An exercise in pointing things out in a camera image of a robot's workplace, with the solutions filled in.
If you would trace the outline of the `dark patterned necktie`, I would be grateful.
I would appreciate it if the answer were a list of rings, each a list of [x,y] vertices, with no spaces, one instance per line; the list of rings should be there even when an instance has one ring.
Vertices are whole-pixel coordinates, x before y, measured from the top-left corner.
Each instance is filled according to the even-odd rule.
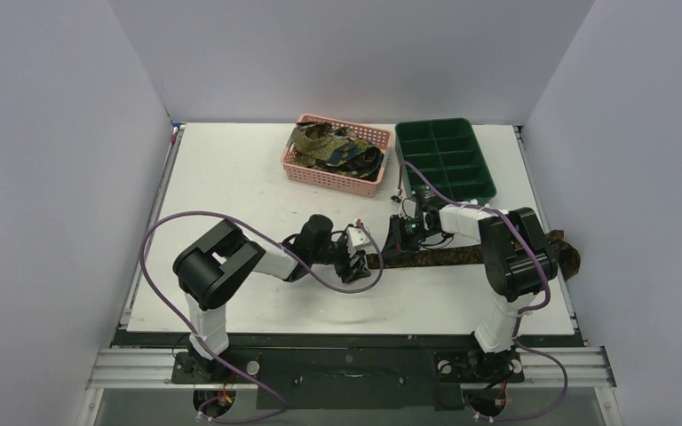
[[[546,234],[546,239],[552,249],[564,279],[570,279],[579,273],[581,267],[581,255],[579,251],[565,240],[562,230],[552,230]],[[367,266],[370,270],[453,266],[467,264],[482,264],[483,257],[480,245],[472,245],[454,248],[429,248],[416,253],[404,253],[399,255],[384,256],[380,263],[377,254],[366,255]]]

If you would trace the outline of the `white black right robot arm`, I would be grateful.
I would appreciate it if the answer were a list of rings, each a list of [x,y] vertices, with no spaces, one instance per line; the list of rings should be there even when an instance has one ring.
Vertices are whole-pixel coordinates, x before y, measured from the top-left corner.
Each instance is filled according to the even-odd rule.
[[[451,201],[427,186],[413,195],[413,214],[389,216],[383,260],[414,255],[436,234],[479,243],[492,305],[473,332],[479,346],[466,353],[465,366],[472,376],[487,379],[501,366],[498,352],[514,346],[521,319],[550,302],[549,281],[558,274],[558,261],[531,208],[505,210]]]

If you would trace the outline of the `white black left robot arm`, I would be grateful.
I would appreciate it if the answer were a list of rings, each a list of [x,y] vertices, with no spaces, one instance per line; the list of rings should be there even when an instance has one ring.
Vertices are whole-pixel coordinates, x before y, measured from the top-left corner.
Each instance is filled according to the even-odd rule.
[[[323,215],[312,215],[299,233],[262,245],[246,236],[233,219],[224,219],[183,250],[172,270],[186,295],[194,332],[190,352],[195,371],[217,382],[228,373],[226,304],[252,273],[295,282],[315,264],[331,265],[349,294],[349,284],[371,274],[366,255],[379,247],[362,223],[337,231]]]

